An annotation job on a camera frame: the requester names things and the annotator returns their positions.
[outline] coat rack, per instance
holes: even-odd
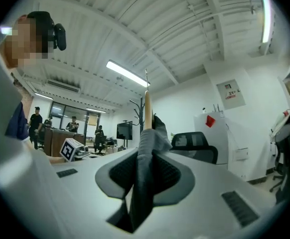
[[[139,106],[137,103],[135,103],[134,101],[130,100],[130,102],[132,102],[133,104],[137,105],[139,112],[137,112],[136,108],[134,108],[134,111],[137,114],[137,117],[134,116],[135,118],[137,118],[139,120],[138,124],[133,124],[132,125],[140,125],[140,133],[143,131],[143,127],[144,127],[144,121],[143,121],[143,109],[145,104],[143,104],[143,97],[141,97],[141,105]]]

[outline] black headphones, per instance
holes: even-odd
[[[59,50],[65,50],[66,49],[66,36],[65,36],[65,29],[62,26],[62,24],[57,23],[54,26],[53,37],[54,37],[53,48],[56,49],[56,47],[58,47]]]
[[[66,49],[65,29],[62,24],[54,24],[50,13],[47,11],[33,11],[27,15],[28,18],[35,18],[38,29],[42,31],[49,41],[53,41],[53,48]]]

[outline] wooden desk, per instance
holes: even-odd
[[[50,128],[46,128],[44,135],[44,153],[48,156],[51,156],[52,135],[53,130]]]
[[[45,131],[44,152],[48,156],[60,157],[60,150],[66,138],[73,138],[84,144],[84,135],[76,134],[59,129],[48,129]]]

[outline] air conditioner vent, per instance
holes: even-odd
[[[58,82],[58,81],[54,81],[54,80],[47,80],[47,84],[54,86],[54,87],[58,87],[60,89],[64,89],[67,91],[71,91],[71,92],[75,92],[75,93],[79,93],[80,89],[62,82]]]

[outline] monitor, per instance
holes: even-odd
[[[117,124],[116,138],[132,140],[133,139],[133,125],[131,123]]]

